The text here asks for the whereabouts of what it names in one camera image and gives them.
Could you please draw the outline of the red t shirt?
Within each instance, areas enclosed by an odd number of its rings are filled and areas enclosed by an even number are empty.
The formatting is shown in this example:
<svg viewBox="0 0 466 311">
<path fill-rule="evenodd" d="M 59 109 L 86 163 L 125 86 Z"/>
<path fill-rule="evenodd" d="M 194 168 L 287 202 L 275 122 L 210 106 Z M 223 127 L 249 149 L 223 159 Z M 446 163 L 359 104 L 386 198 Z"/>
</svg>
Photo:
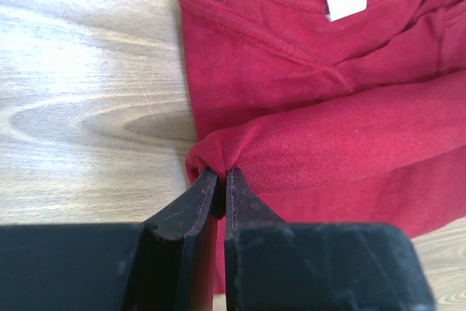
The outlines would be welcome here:
<svg viewBox="0 0 466 311">
<path fill-rule="evenodd" d="M 291 222 L 465 215 L 465 0 L 179 0 L 191 181 L 239 168 Z"/>
</svg>

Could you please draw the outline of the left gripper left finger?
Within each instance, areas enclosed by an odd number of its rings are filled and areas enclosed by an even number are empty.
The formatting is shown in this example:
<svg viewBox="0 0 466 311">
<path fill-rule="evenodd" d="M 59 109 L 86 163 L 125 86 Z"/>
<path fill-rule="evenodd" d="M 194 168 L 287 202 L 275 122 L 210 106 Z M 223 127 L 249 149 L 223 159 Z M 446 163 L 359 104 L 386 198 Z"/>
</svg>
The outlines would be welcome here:
<svg viewBox="0 0 466 311">
<path fill-rule="evenodd" d="M 211 310 L 218 177 L 141 223 L 1 227 L 3 310 Z"/>
</svg>

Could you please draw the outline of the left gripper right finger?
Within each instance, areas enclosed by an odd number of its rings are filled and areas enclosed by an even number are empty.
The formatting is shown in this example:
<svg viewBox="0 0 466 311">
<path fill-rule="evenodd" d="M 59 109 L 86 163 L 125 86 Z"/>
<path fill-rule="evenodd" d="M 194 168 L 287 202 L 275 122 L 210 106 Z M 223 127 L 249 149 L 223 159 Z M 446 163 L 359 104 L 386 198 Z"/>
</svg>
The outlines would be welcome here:
<svg viewBox="0 0 466 311">
<path fill-rule="evenodd" d="M 289 224 L 226 180 L 229 310 L 435 310 L 412 242 L 389 224 Z"/>
</svg>

